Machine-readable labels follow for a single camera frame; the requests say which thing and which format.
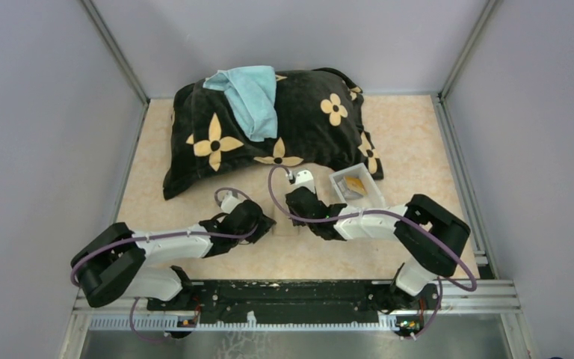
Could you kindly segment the beige card holder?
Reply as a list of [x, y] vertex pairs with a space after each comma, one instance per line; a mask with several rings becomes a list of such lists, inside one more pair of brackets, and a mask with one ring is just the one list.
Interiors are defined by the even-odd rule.
[[276, 224], [271, 230], [274, 236], [293, 237], [300, 234], [300, 228], [298, 226], [294, 226], [290, 217], [285, 215], [277, 207], [273, 208], [271, 217], [276, 221]]

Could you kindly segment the white plastic tray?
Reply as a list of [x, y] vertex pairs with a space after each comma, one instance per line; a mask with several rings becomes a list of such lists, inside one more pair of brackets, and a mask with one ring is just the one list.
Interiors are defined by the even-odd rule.
[[364, 164], [354, 165], [329, 175], [340, 203], [361, 208], [386, 207], [386, 199]]

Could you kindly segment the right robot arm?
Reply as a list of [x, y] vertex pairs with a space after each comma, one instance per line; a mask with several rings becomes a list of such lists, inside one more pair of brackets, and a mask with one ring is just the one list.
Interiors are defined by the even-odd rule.
[[471, 235], [467, 223], [424, 194], [402, 206], [360, 208], [346, 203], [327, 205], [301, 186], [285, 195], [296, 225], [306, 225], [325, 240], [386, 239], [401, 243], [410, 259], [398, 270], [391, 298], [400, 308], [412, 307], [421, 291], [438, 277], [450, 277]]

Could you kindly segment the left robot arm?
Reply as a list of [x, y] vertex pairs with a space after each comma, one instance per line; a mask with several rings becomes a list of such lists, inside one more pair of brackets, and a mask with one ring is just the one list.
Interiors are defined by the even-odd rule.
[[90, 307], [122, 297], [146, 298], [156, 310], [183, 310], [197, 298], [187, 273], [174, 260], [226, 254], [242, 242], [254, 244], [276, 221], [252, 200], [233, 200], [220, 213], [181, 230], [140, 232], [117, 222], [71, 260], [70, 280]]

